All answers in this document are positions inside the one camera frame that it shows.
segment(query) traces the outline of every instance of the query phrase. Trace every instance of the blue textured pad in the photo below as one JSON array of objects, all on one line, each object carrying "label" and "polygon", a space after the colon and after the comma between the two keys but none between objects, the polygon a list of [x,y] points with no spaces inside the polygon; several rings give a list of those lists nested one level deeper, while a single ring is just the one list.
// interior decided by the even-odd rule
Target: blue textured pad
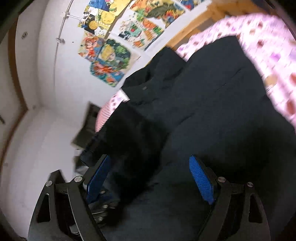
[{"label": "blue textured pad", "polygon": [[106,156],[88,184],[86,195],[86,201],[88,204],[97,200],[110,169],[111,158]]},{"label": "blue textured pad", "polygon": [[202,198],[212,205],[215,201],[213,186],[202,170],[195,156],[191,156],[189,158],[189,168],[198,186],[200,194],[202,195]]}]

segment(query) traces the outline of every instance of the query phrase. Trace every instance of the pink bedding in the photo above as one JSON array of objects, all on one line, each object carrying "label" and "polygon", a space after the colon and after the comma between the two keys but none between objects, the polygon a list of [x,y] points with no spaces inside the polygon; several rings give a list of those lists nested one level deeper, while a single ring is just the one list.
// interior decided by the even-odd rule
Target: pink bedding
[{"label": "pink bedding", "polygon": [[[237,36],[244,53],[261,75],[275,109],[296,129],[296,41],[280,18],[255,13],[221,19],[205,31],[191,36],[176,53],[188,61],[195,51],[229,35]],[[119,90],[100,110],[96,131],[101,129],[117,106],[127,100],[125,93]]]}]

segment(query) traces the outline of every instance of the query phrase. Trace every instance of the black jacket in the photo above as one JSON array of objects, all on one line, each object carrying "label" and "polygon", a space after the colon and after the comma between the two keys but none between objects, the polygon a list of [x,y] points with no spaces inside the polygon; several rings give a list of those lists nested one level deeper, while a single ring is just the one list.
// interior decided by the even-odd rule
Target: black jacket
[{"label": "black jacket", "polygon": [[[209,206],[189,170],[192,154],[217,176],[252,181],[272,238],[283,229],[296,210],[295,131],[273,108],[235,37],[203,47],[187,63],[164,48],[122,89],[130,101],[121,103],[97,134],[120,163],[110,181],[121,195],[130,194],[144,190],[158,172],[148,191],[126,208],[125,222],[102,230],[107,240],[197,236]],[[133,116],[149,127],[132,124]]]}]

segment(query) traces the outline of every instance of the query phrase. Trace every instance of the wooden bed frame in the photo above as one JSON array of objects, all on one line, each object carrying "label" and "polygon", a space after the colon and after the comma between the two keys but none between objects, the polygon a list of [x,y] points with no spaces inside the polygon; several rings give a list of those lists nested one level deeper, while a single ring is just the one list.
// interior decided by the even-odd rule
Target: wooden bed frame
[{"label": "wooden bed frame", "polygon": [[168,43],[167,46],[176,50],[179,43],[183,39],[189,39],[190,36],[197,34],[204,29],[200,29],[199,26],[207,22],[208,20],[212,23],[219,21],[228,16],[239,16],[255,12],[266,13],[263,9],[257,7],[251,0],[239,0],[232,1],[224,0],[226,3],[211,3],[205,12],[200,14],[194,19],[188,26],[177,33]]}]

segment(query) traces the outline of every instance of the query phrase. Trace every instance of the cartoon poster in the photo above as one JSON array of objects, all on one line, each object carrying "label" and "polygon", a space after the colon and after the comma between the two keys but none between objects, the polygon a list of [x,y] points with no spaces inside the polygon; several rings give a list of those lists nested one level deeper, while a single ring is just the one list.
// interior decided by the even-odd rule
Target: cartoon poster
[{"label": "cartoon poster", "polygon": [[90,6],[85,8],[83,14],[78,27],[102,38],[106,36],[115,19],[115,16],[110,12]]},{"label": "cartoon poster", "polygon": [[105,39],[84,31],[78,54],[81,57],[94,62],[99,56],[104,43]]},{"label": "cartoon poster", "polygon": [[91,63],[90,71],[93,76],[115,87],[138,58],[121,43],[107,39],[97,60]]},{"label": "cartoon poster", "polygon": [[152,22],[152,19],[161,19],[166,28],[184,13],[184,9],[171,0],[136,0],[131,10]]},{"label": "cartoon poster", "polygon": [[146,50],[163,33],[163,29],[142,15],[127,9],[116,22],[112,33],[129,42],[134,48]]},{"label": "cartoon poster", "polygon": [[198,4],[202,3],[204,0],[178,0],[182,5],[184,5],[187,9],[192,10]]},{"label": "cartoon poster", "polygon": [[118,16],[131,0],[91,0],[89,6],[99,8]]}]

